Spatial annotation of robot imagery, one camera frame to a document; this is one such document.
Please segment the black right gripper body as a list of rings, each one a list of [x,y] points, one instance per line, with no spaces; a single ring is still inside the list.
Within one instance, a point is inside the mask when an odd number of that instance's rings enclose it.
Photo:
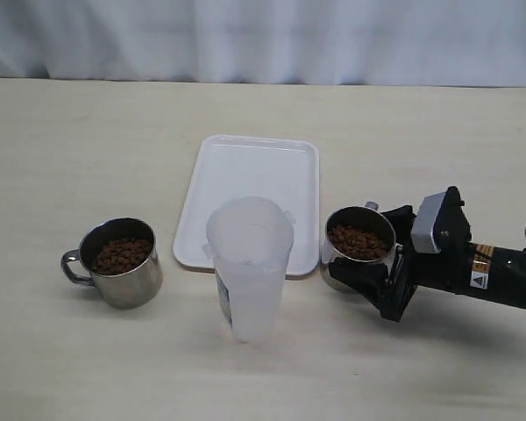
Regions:
[[[392,312],[380,312],[386,320],[398,322],[411,297],[419,286],[446,289],[460,275],[472,239],[471,226],[462,210],[464,201],[456,186],[445,191],[442,208],[434,226],[435,241],[440,248],[437,254],[417,253],[413,247],[404,249],[396,244],[391,302]]]

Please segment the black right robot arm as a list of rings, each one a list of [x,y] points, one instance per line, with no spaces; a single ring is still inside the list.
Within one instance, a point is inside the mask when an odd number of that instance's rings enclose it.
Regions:
[[[450,186],[417,209],[368,202],[336,210],[324,228],[323,279],[393,322],[419,287],[526,310],[526,248],[474,243],[464,204]]]

